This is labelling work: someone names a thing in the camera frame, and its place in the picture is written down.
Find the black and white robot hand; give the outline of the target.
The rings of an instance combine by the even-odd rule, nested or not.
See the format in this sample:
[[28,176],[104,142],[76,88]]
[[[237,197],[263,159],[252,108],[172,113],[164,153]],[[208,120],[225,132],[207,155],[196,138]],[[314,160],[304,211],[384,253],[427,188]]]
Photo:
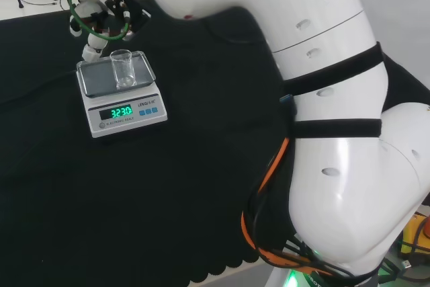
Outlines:
[[82,51],[85,62],[101,58],[110,42],[127,40],[135,31],[133,0],[67,0],[70,7],[70,33],[78,37],[88,33]]

